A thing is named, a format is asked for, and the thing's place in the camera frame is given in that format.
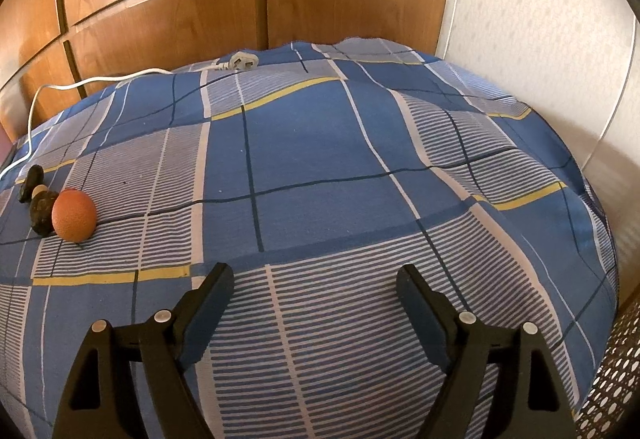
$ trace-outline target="white plug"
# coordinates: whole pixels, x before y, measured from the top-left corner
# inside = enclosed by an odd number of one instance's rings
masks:
[[[251,71],[258,65],[258,57],[255,54],[238,51],[228,62],[217,64],[212,69],[221,71]]]

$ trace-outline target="orange ball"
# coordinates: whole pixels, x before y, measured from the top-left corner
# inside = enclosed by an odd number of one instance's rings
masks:
[[[63,241],[85,241],[93,234],[97,220],[94,202],[79,190],[63,190],[53,203],[51,222]]]

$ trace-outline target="blue plaid bedsheet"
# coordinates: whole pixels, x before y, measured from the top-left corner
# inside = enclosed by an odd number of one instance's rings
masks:
[[[0,183],[0,401],[25,437],[50,437],[92,322],[173,307],[215,261],[236,292],[186,376],[216,439],[412,437],[443,374],[394,292],[408,262],[485,323],[534,321],[579,408],[618,277],[606,217],[555,132],[390,41],[258,55],[241,74],[203,62],[113,84],[38,127],[34,156]],[[95,200],[82,248],[30,230],[17,194],[34,163],[52,189]],[[135,382],[162,437],[140,364]]]

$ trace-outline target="textured wallpaper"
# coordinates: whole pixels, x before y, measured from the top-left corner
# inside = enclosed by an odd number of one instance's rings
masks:
[[[640,284],[640,36],[625,90],[609,129],[584,169],[618,246],[620,297]]]
[[[621,301],[640,283],[637,32],[626,0],[447,0],[436,52],[532,105],[564,139],[609,215]]]

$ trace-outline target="white power cable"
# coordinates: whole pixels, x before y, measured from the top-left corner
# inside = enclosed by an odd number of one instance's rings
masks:
[[[238,51],[235,53],[228,62],[216,64],[212,67],[214,70],[229,70],[229,71],[251,71],[258,65],[258,57],[252,53],[246,53],[244,51]],[[38,90],[33,95],[33,101],[31,102],[31,109],[29,110],[29,121],[27,125],[27,138],[29,141],[29,151],[27,155],[23,158],[18,159],[8,167],[6,167],[0,173],[0,180],[9,172],[12,168],[18,166],[20,163],[27,161],[31,154],[33,154],[33,143],[31,142],[31,124],[33,121],[33,111],[35,110],[36,100],[38,99],[38,95],[40,91],[49,88],[56,89],[59,91],[68,91],[69,89],[75,89],[80,85],[84,85],[90,82],[122,82],[124,80],[130,80],[132,78],[136,78],[138,76],[142,76],[145,74],[151,73],[159,73],[159,74],[173,74],[170,71],[166,71],[164,69],[144,69],[143,71],[138,71],[137,73],[128,74],[126,76],[94,76],[93,78],[87,78],[86,80],[81,80],[80,82],[71,84],[71,85],[53,85],[53,84],[45,84],[38,87]]]
[[[38,90],[33,95],[33,101],[31,102],[31,109],[29,110],[29,121],[28,121],[28,124],[27,124],[27,139],[28,139],[28,142],[29,142],[29,151],[27,152],[26,156],[24,156],[23,158],[18,159],[18,161],[13,162],[11,165],[9,165],[4,170],[2,170],[2,172],[0,173],[0,180],[12,168],[15,168],[19,164],[27,161],[31,157],[31,154],[33,153],[33,143],[31,142],[31,126],[33,124],[33,112],[35,110],[36,100],[38,99],[38,95],[40,94],[41,90],[49,88],[49,89],[56,89],[56,90],[59,90],[59,91],[68,91],[70,89],[75,89],[76,87],[79,87],[81,85],[88,84],[88,83],[91,83],[91,82],[122,82],[123,80],[130,80],[132,78],[136,78],[138,76],[142,76],[142,75],[145,75],[145,74],[151,74],[151,73],[173,74],[170,71],[166,71],[164,69],[153,68],[153,69],[144,69],[143,71],[138,71],[137,73],[128,74],[126,76],[95,76],[93,78],[87,78],[85,80],[81,80],[81,81],[76,82],[76,83],[71,84],[71,85],[44,84],[44,85],[41,85],[40,87],[38,87]]]

